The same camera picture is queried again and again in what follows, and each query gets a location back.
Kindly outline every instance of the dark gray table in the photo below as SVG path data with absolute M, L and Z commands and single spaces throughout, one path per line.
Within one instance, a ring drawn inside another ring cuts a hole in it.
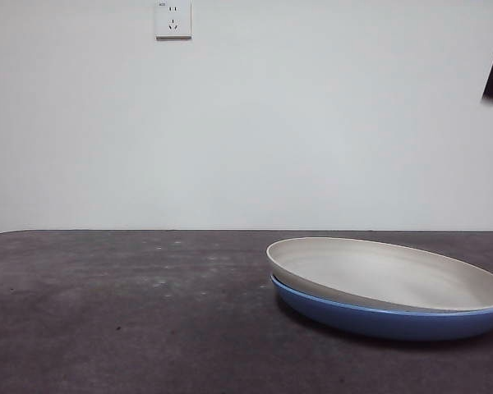
M 382 341 L 284 305 L 265 248 L 310 235 L 413 246 L 493 272 L 493 232 L 0 234 L 0 393 L 493 393 L 493 332 Z

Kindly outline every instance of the white wall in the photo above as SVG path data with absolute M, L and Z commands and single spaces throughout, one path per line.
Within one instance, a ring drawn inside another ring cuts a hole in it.
M 0 231 L 493 230 L 493 1 L 0 0 Z

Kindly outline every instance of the plate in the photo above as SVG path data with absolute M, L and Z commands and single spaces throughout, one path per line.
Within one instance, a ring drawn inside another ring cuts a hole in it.
M 272 276 L 281 298 L 308 318 L 347 332 L 402 341 L 474 337 L 493 329 L 493 308 L 467 312 L 406 312 L 323 300 L 284 285 Z
M 406 311 L 493 308 L 493 274 L 439 254 L 346 238 L 293 238 L 267 249 L 273 274 L 303 293 Z

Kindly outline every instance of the blue plate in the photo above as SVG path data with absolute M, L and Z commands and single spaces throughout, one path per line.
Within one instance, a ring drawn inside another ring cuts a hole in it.
M 466 312 L 404 312 L 341 304 L 291 289 L 271 277 L 281 298 L 300 314 L 340 330 L 402 341 L 474 337 L 493 329 L 493 308 Z

